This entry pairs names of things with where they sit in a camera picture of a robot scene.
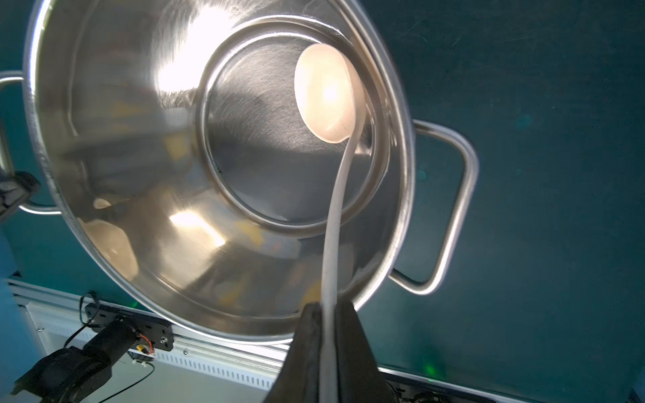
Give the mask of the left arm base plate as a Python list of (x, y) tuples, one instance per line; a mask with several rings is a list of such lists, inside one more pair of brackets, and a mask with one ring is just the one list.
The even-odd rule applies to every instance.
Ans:
[(174, 348), (171, 323), (164, 319), (95, 303), (88, 304), (83, 312), (92, 319), (89, 327), (97, 333), (92, 344), (106, 352), (116, 353), (126, 342), (130, 342), (130, 349), (144, 345), (154, 353)]

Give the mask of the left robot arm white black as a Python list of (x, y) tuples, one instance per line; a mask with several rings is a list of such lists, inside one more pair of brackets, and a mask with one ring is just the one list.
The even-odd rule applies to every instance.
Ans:
[[(40, 189), (31, 174), (8, 174), (1, 169), (1, 223)], [(112, 377), (112, 367), (140, 339), (128, 318), (114, 319), (82, 349), (65, 344), (38, 361), (13, 384), (11, 396), (27, 392), (40, 402), (81, 402)]]

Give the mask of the stainless steel pot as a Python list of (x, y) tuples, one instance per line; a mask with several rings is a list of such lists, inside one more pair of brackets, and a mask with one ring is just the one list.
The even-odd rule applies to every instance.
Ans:
[[(385, 279), (442, 283), (479, 174), (470, 142), (412, 119), (385, 43), (357, 1), (37, 1), (23, 68), (29, 135), (78, 243), (161, 317), (216, 339), (280, 344), (320, 297), (333, 185), (297, 109), (302, 52), (332, 45), (367, 117), (344, 199), (339, 299)], [(395, 267), (413, 211), (415, 138), (458, 149), (464, 174), (430, 278)]]

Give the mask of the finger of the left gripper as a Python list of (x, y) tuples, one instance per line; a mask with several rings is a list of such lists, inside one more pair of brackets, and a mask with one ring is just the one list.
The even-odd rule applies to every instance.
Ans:
[(40, 189), (40, 182), (30, 173), (1, 173), (1, 221), (11, 217)]

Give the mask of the beige plastic ladle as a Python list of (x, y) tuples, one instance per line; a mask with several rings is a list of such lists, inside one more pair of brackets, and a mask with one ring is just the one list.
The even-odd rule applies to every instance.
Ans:
[(349, 57), (332, 45), (314, 44), (299, 56), (294, 91), (302, 121), (325, 144), (322, 172), (333, 185), (322, 250), (318, 400), (338, 402), (334, 309), (338, 302), (340, 229), (350, 168), (366, 124), (366, 89)]

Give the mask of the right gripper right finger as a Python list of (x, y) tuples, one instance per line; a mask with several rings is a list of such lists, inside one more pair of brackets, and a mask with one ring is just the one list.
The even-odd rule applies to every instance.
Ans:
[(354, 305), (339, 302), (334, 322), (339, 402), (397, 402), (378, 369)]

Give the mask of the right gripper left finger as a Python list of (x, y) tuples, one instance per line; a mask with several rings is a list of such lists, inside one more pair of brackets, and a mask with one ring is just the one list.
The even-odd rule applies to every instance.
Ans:
[(264, 403), (318, 402), (322, 338), (321, 304), (309, 303), (302, 310), (281, 372)]

